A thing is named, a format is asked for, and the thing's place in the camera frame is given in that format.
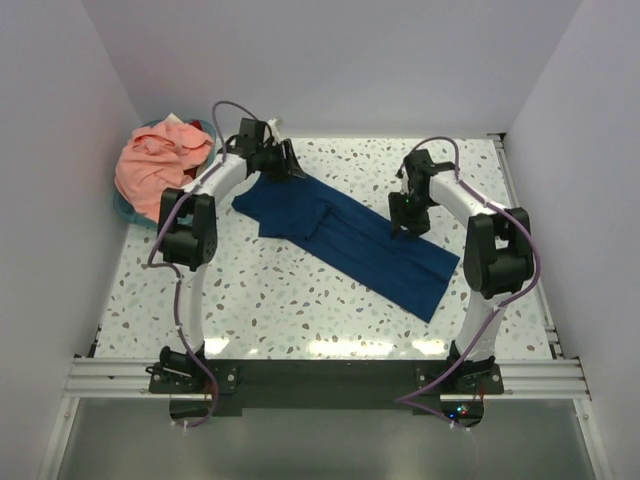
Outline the dark blue t shirt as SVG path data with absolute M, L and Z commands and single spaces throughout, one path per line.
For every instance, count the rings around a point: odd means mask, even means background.
M 232 201 L 259 224 L 428 323 L 459 257 L 420 237 L 391 236 L 391 223 L 309 176 L 283 183 L 261 175 Z

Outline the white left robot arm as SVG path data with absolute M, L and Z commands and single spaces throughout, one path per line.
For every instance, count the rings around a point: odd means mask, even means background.
M 201 174 L 184 187 L 166 189 L 161 196 L 157 237 L 148 265 L 175 274 L 175 349 L 184 354 L 195 354 L 205 344 L 204 281 L 217 249 L 220 202 L 257 172 L 276 181 L 304 176 L 292 141 L 281 135 L 278 123 L 277 119 L 243 118 L 238 133 L 221 141 Z

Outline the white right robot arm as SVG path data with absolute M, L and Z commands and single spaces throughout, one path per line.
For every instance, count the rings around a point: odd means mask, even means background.
M 471 289 L 452 358 L 485 361 L 495 355 L 498 313 L 533 284 L 530 219 L 522 208 L 506 208 L 480 195 L 459 178 L 455 163 L 436 163 L 425 149 L 409 153 L 397 173 L 403 187 L 388 195 L 392 235 L 429 231 L 429 209 L 445 208 L 466 228 L 462 261 Z

